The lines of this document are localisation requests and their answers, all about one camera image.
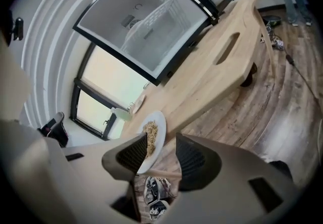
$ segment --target food on plate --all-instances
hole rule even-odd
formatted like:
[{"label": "food on plate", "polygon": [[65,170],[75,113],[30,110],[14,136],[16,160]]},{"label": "food on plate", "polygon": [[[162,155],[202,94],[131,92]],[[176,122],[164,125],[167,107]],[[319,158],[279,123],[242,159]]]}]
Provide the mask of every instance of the food on plate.
[{"label": "food on plate", "polygon": [[147,155],[146,158],[150,157],[155,151],[155,140],[158,133],[158,126],[155,121],[149,121],[143,126],[143,133],[147,133]]}]

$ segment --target wooden table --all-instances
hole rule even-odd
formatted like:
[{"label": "wooden table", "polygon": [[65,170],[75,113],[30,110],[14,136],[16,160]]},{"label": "wooden table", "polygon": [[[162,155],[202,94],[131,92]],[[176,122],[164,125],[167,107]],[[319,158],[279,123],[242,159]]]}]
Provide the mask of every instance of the wooden table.
[{"label": "wooden table", "polygon": [[137,132],[146,116],[163,112],[167,122],[166,143],[193,120],[229,95],[247,78],[263,34],[275,75],[273,50],[257,0],[235,0],[225,9],[219,23],[206,30],[195,51],[179,66],[167,83],[150,84],[146,99],[121,137]]}]

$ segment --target handle cutout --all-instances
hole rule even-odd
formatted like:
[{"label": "handle cutout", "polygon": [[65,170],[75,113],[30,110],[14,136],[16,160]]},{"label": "handle cutout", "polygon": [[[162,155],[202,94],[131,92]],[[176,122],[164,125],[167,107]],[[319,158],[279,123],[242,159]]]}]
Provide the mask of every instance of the handle cutout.
[{"label": "handle cutout", "polygon": [[229,56],[230,52],[232,51],[234,45],[236,44],[239,36],[240,36],[240,32],[236,32],[236,33],[233,33],[228,38],[226,44],[222,48],[222,51],[224,50],[224,52],[222,52],[222,56],[220,57],[220,59],[217,62],[213,62],[213,64],[219,65],[227,59],[227,57]]}]

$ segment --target open window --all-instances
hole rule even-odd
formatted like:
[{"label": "open window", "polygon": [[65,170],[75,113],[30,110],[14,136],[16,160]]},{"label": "open window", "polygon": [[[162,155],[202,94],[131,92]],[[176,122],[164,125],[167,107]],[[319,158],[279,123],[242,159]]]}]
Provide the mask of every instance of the open window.
[{"label": "open window", "polygon": [[124,121],[111,108],[128,110],[147,80],[92,43],[74,79],[70,119],[106,141],[120,137]]}]

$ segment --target glass pane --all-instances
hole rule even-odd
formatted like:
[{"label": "glass pane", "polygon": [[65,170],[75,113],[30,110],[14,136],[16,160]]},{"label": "glass pane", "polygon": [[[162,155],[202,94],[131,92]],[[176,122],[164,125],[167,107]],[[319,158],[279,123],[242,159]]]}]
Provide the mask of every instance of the glass pane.
[{"label": "glass pane", "polygon": [[82,81],[127,108],[143,91],[147,80],[100,47],[89,59]]},{"label": "glass pane", "polygon": [[104,122],[110,119],[111,114],[110,108],[81,90],[77,105],[77,119],[103,133],[106,127]]}]

